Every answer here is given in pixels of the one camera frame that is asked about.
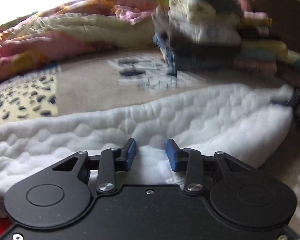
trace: white blanket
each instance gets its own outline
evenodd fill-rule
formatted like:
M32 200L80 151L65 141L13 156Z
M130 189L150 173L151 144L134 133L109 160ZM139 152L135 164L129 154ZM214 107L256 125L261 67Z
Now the white blanket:
M140 106L11 122L0 127L0 196L14 183L79 150L90 155L135 138L139 152L119 182L182 184L165 154L168 138L203 155L225 151L260 166L288 133L292 110L269 104L280 90L213 86Z

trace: stack of folded clothes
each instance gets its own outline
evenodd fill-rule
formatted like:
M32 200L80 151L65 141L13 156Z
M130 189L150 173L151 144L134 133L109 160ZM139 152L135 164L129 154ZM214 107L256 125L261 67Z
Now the stack of folded clothes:
M276 73L276 58L285 52L271 33L265 13L248 11L245 0L169 0L166 14L153 16L154 42L171 73L177 70L237 68Z

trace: screw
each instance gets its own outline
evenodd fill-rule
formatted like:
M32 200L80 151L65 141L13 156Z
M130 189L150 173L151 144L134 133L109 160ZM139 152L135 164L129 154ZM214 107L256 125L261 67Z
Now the screw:
M194 191L194 192L200 191L202 190L202 185L198 183L191 183L187 186L187 190Z
M288 240L288 237L286 235L281 235L277 240Z
M110 182L106 182L106 183L102 183L100 186L99 186L99 189L101 191L110 191L110 190L113 190L114 189L114 185Z
M12 236L12 239L13 239L13 240L23 240L23 237L22 237L22 235L20 235L20 234L14 234L14 235Z
M155 193L155 191L154 191L153 189L148 189L148 190L146 191L146 193L147 193L148 195L152 195L152 194Z

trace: dark wooden headboard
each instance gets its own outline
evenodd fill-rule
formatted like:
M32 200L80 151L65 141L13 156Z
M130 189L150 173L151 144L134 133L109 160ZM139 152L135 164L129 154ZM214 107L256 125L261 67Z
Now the dark wooden headboard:
M288 48L300 53L300 1L249 1L254 11L266 12L273 19L271 30L280 34Z

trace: colorful blanket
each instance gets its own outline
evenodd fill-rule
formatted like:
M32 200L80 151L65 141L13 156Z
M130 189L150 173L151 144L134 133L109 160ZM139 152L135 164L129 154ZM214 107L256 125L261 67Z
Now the colorful blanket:
M79 54L150 45L150 17L157 5L154 0L75 0L38 12L0 33L0 82Z

